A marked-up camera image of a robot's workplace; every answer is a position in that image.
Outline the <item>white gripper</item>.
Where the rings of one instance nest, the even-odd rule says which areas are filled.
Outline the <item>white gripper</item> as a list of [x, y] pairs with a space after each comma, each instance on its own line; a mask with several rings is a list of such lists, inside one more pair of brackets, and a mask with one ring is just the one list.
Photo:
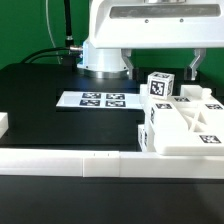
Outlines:
[[89, 39], [96, 48], [121, 48], [130, 79], [131, 49], [197, 48], [185, 68], [194, 81], [205, 48], [224, 47], [224, 0], [93, 0]]

